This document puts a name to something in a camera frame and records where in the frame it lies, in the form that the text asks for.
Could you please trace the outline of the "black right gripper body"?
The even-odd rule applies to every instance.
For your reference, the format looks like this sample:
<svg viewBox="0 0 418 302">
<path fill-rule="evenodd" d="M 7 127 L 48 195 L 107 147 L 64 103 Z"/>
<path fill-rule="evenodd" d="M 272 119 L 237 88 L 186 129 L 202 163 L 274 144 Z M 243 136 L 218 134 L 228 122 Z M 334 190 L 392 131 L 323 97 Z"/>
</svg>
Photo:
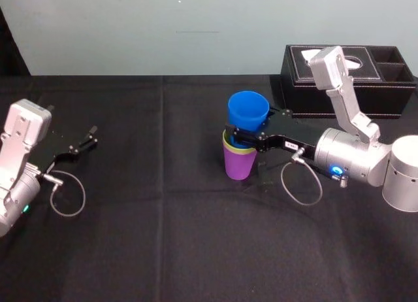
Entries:
<svg viewBox="0 0 418 302">
<path fill-rule="evenodd" d="M 283 149 L 296 152 L 299 148 L 304 153 L 314 153 L 316 146 L 326 128 L 301 122 L 292 117 L 289 109 L 279 109 L 280 112 L 267 117 L 257 132 L 260 152 L 272 149 Z"/>
</svg>

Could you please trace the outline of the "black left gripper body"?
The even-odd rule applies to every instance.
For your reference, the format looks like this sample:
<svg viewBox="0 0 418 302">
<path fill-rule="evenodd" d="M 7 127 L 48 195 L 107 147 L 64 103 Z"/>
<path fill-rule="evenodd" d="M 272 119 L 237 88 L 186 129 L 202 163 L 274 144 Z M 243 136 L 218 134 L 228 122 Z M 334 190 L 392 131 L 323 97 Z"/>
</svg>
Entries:
<svg viewBox="0 0 418 302">
<path fill-rule="evenodd" d="M 28 158 L 28 172 L 33 175 L 48 174 L 58 164 L 73 162 L 79 155 L 80 149 L 70 137 L 60 133 L 49 134 L 32 146 Z"/>
</svg>

